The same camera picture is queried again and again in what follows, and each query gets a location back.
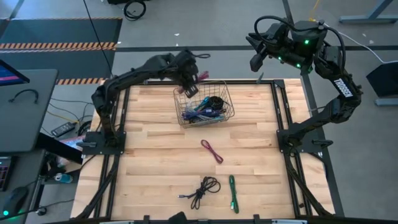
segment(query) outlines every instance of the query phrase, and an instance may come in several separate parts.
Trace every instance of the green cable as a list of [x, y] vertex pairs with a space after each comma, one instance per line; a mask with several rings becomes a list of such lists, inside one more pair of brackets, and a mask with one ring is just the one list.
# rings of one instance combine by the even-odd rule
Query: green cable
[[231, 193], [232, 193], [231, 209], [233, 209], [234, 212], [238, 214], [239, 205], [238, 205], [238, 200], [236, 198], [235, 178], [233, 175], [229, 176], [229, 186], [231, 187]]

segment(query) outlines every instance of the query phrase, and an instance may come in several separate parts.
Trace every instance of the orange striped tape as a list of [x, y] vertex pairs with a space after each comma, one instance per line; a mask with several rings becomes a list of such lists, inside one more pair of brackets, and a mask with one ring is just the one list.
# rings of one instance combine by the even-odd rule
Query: orange striped tape
[[[79, 20], [79, 19], [90, 19], [89, 17], [81, 17], [81, 18], [23, 18], [23, 19], [12, 19], [12, 20]], [[91, 19], [122, 19], [121, 17], [92, 17]]]
[[65, 78], [57, 80], [57, 85], [82, 85], [82, 84], [99, 84], [105, 78]]
[[[115, 42], [101, 42], [102, 48], [112, 49], [116, 47]], [[74, 42], [74, 43], [3, 43], [0, 49], [81, 49], [100, 48], [98, 42]]]
[[[104, 50], [116, 50], [112, 47], [103, 47]], [[100, 47], [90, 47], [85, 49], [43, 49], [43, 50], [0, 50], [0, 54], [11, 54], [11, 53], [36, 53], [36, 52], [74, 52], [74, 51], [89, 51], [89, 50], [101, 50]]]

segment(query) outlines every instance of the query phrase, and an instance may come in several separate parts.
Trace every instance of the keyboard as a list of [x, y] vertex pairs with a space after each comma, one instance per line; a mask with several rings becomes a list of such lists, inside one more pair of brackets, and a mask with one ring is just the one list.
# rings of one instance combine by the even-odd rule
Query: keyboard
[[11, 176], [14, 158], [11, 156], [0, 157], [0, 191], [7, 190], [7, 184]]

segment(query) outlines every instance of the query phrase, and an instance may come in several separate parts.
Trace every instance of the chair wheel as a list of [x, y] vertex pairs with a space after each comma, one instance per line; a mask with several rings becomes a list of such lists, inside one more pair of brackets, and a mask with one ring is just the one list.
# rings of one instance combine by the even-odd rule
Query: chair wheel
[[45, 207], [39, 208], [36, 211], [36, 213], [37, 213], [38, 216], [43, 216], [43, 215], [45, 215], [47, 213], [47, 208], [45, 208]]

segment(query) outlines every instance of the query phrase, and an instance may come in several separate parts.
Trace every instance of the floor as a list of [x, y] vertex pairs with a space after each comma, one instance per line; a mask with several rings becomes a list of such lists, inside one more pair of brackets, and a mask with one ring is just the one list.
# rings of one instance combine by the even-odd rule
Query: floor
[[[122, 17], [123, 5], [108, 5], [106, 1], [86, 0], [93, 17]], [[17, 18], [68, 18], [87, 17], [81, 0], [25, 0], [16, 14]], [[290, 0], [295, 21], [307, 20], [316, 0]], [[18, 0], [0, 1], [0, 18], [9, 17]], [[254, 21], [263, 15], [284, 16], [284, 8], [278, 0], [152, 0], [147, 3], [147, 13], [136, 21], [123, 21], [118, 47], [172, 47], [172, 46], [218, 46], [247, 45], [244, 37], [253, 32]], [[377, 0], [321, 0], [315, 11], [316, 19], [324, 19], [329, 25], [357, 41], [367, 45], [398, 45], [398, 24], [395, 25], [342, 25], [338, 18], [345, 15], [366, 14]], [[394, 1], [384, 14], [398, 11]], [[271, 24], [260, 25], [264, 29]], [[338, 44], [333, 35], [327, 40]], [[354, 45], [345, 40], [346, 45]], [[150, 56], [165, 52], [118, 52], [113, 63], [113, 73], [119, 74], [131, 67], [140, 66]], [[200, 70], [210, 71], [211, 78], [257, 78], [252, 73], [249, 60], [252, 50], [212, 51], [210, 59], [200, 59]], [[384, 60], [397, 60], [395, 51], [377, 52]], [[362, 104], [348, 122], [328, 124], [325, 136], [333, 140], [329, 147], [343, 209], [347, 217], [380, 218], [398, 220], [398, 169], [396, 157], [396, 132], [398, 108], [379, 108], [373, 101], [377, 98], [366, 80], [366, 75], [381, 63], [366, 51], [348, 52], [346, 69], [353, 74], [365, 94]], [[280, 65], [275, 60], [265, 60], [260, 72], [264, 78], [297, 78], [296, 69]], [[311, 74], [311, 83], [318, 106], [336, 96], [335, 89], [316, 73]], [[54, 98], [90, 101], [96, 85], [56, 86]], [[83, 114], [83, 103], [55, 102], [77, 116]], [[72, 116], [62, 111], [58, 114]], [[93, 112], [87, 108], [86, 114]], [[46, 116], [43, 127], [51, 130], [64, 121]], [[75, 185], [46, 186], [42, 205], [73, 198]], [[27, 223], [46, 223], [66, 220], [72, 204], [51, 207], [46, 216], [30, 214]]]

